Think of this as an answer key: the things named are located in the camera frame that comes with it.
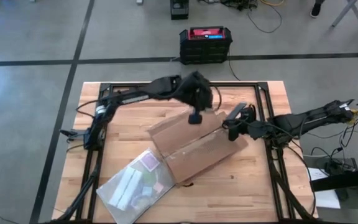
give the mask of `cardboard box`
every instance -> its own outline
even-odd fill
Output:
[[[221,127],[225,113],[203,113],[201,124],[188,124],[186,111],[151,127],[149,133],[160,158],[177,185],[183,185],[247,146],[244,138],[228,140]]]

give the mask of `clear plastic bag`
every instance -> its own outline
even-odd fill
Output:
[[[131,224],[173,185],[168,168],[147,149],[96,192],[117,224]]]

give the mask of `concrete floor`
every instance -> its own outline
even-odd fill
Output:
[[[89,0],[0,1],[0,216],[28,223],[69,70],[67,65],[19,66],[9,61],[72,60]],[[171,21],[168,1],[95,0],[80,59],[176,57],[178,34],[193,26],[226,26],[233,34],[231,55],[358,53],[358,18],[350,11],[335,28],[329,26],[346,1],[326,1],[318,19],[309,16],[313,1],[287,1],[277,8],[283,24],[273,34],[258,31],[246,16],[222,5],[191,1],[190,18]],[[252,12],[264,29],[278,24],[271,8]],[[283,80],[294,113],[329,101],[358,97],[358,56],[349,58],[236,60],[241,80]],[[83,82],[145,81],[199,70],[210,80],[234,80],[228,63],[181,65],[177,62],[78,65],[68,97],[63,129],[73,125]],[[327,136],[343,125],[313,133]],[[305,135],[305,154],[314,146],[327,151],[336,139]],[[65,160],[65,138],[59,138],[40,222],[50,219]],[[358,134],[346,151],[358,165]],[[323,220],[358,223],[358,210],[318,208]]]

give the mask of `wooden table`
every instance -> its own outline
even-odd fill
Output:
[[[99,85],[100,83],[84,83],[79,104],[97,99]],[[283,82],[268,82],[268,86],[275,115],[290,113]],[[219,89],[223,98],[221,111],[229,113],[240,101],[257,105],[253,88]],[[214,95],[214,105],[217,105],[216,92]],[[262,100],[265,114],[268,114],[264,95]],[[104,184],[148,147],[154,147],[146,132],[151,125],[186,109],[187,105],[175,100],[147,100],[120,107],[108,126],[99,184]],[[84,107],[83,111],[93,114],[94,105]],[[86,129],[90,124],[91,118],[77,114],[74,128]],[[246,138],[249,143],[245,149],[197,177],[192,187],[172,188],[148,209],[138,222],[276,222],[264,142],[261,139],[254,141],[249,136],[242,138]],[[81,144],[81,141],[73,142],[71,146],[76,144]],[[296,146],[293,148],[301,154],[300,149]],[[284,151],[291,191],[310,212],[313,194],[305,167],[292,151]],[[52,218],[59,217],[61,211],[64,211],[78,194],[85,158],[86,151],[80,147],[67,153]],[[86,217],[88,211],[89,195],[85,201],[83,217]],[[284,214],[288,216],[282,192],[281,201]],[[114,222],[99,198],[96,200],[93,222]]]

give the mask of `person's foot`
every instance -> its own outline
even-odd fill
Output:
[[[314,4],[313,8],[310,11],[310,16],[313,18],[317,18],[320,14],[321,4]]]

